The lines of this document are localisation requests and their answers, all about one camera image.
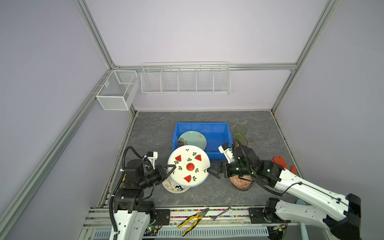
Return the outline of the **white mesh box basket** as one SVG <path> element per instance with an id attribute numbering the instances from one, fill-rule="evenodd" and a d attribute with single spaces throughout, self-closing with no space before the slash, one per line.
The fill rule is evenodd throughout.
<path id="1" fill-rule="evenodd" d="M 96 97 L 107 111 L 129 111 L 140 82 L 136 71 L 112 70 Z"/>

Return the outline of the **white watermelon plate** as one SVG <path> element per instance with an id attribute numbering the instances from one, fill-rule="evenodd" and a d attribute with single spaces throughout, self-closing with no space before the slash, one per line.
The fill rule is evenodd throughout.
<path id="1" fill-rule="evenodd" d="M 171 179 L 182 187 L 201 185 L 209 176 L 211 166 L 208 155 L 199 147 L 186 145 L 174 150 L 168 158 L 168 165 L 175 165 Z"/>

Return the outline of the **silver wrench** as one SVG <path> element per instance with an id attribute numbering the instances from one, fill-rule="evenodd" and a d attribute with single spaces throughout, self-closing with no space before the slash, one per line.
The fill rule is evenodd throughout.
<path id="1" fill-rule="evenodd" d="M 216 216 L 213 216 L 211 217 L 211 222 L 215 222 L 218 218 L 220 218 L 222 215 L 224 215 L 225 213 L 229 212 L 233 210 L 232 206 L 228 206 L 224 211 L 222 211 L 221 213 L 217 214 Z"/>

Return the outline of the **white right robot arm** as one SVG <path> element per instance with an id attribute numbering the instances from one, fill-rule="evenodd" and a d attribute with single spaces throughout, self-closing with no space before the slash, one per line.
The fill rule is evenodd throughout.
<path id="1" fill-rule="evenodd" d="M 339 240 L 361 238 L 361 198 L 337 194 L 310 183 L 283 166 L 261 160 L 253 149 L 238 140 L 225 143 L 220 151 L 226 162 L 218 162 L 207 169 L 216 178 L 238 176 L 274 194 L 265 207 L 251 219 L 257 223 L 300 222 L 322 228 Z"/>

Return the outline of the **green glass cup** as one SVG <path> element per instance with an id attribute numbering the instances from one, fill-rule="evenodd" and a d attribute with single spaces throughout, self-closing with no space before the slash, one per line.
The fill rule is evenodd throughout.
<path id="1" fill-rule="evenodd" d="M 248 129 L 244 125 L 236 125 L 234 128 L 234 131 L 235 131 L 235 138 L 241 139 L 246 137 Z"/>

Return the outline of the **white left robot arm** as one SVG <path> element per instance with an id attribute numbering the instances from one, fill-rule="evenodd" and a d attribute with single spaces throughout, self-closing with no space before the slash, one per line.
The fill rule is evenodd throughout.
<path id="1" fill-rule="evenodd" d="M 141 240 L 156 221 L 155 204 L 144 190 L 161 184 L 176 169 L 176 165 L 155 165 L 156 158 L 155 152 L 141 156 L 132 146 L 124 149 L 119 183 L 109 200 L 111 240 Z"/>

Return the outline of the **cream floral plate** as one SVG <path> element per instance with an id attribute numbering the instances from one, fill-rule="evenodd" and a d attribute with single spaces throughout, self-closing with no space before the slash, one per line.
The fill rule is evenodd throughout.
<path id="1" fill-rule="evenodd" d="M 173 194 L 184 193 L 190 189 L 188 187 L 183 187 L 181 185 L 178 185 L 171 178 L 167 178 L 166 180 L 164 180 L 162 182 L 162 185 L 167 191 Z"/>

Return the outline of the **orange patterned bowl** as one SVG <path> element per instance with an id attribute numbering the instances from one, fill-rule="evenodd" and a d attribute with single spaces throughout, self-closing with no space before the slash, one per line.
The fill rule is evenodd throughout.
<path id="1" fill-rule="evenodd" d="M 239 191 L 248 191 L 253 186 L 253 180 L 251 176 L 233 176 L 230 177 L 230 181 L 235 189 Z"/>

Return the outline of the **green flower plate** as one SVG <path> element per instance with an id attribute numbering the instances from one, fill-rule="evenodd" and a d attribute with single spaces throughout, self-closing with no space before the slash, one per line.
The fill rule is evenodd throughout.
<path id="1" fill-rule="evenodd" d="M 187 131 L 178 138 L 178 147 L 190 145 L 205 150 L 207 147 L 206 137 L 197 131 Z"/>

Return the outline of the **blue plastic bin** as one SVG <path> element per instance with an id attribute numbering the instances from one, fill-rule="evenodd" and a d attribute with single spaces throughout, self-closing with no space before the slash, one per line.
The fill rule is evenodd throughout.
<path id="1" fill-rule="evenodd" d="M 225 160 L 219 147 L 224 143 L 232 143 L 232 135 L 228 123 L 177 123 L 173 133 L 172 151 L 178 148 L 179 137 L 185 132 L 196 131 L 207 140 L 205 152 L 210 160 Z"/>

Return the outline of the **teal spatula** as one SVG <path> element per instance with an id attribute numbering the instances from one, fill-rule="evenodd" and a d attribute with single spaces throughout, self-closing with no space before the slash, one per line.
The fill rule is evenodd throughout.
<path id="1" fill-rule="evenodd" d="M 296 201 L 296 204 L 297 205 L 305 206 L 306 202 L 304 200 L 298 199 Z M 309 240 L 309 236 L 308 236 L 308 231 L 307 231 L 306 225 L 304 223 L 300 222 L 300 228 L 301 228 L 302 240 Z"/>

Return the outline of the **red work glove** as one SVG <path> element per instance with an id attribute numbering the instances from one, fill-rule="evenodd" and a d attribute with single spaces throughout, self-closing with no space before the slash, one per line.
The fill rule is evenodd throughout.
<path id="1" fill-rule="evenodd" d="M 298 173 L 298 172 L 297 172 L 297 168 L 296 168 L 296 166 L 295 166 L 295 165 L 292 165 L 292 166 L 289 168 L 288 165 L 287 165 L 287 163 L 286 163 L 286 161 L 285 161 L 285 159 L 284 159 L 283 157 L 281 157 L 281 156 L 275 156 L 275 157 L 273 157 L 272 162 L 274 162 L 274 163 L 276 163 L 276 164 L 282 166 L 284 169 L 289 169 L 290 172 L 293 173 L 293 174 L 295 174 L 295 175 L 297 175 L 297 173 Z"/>

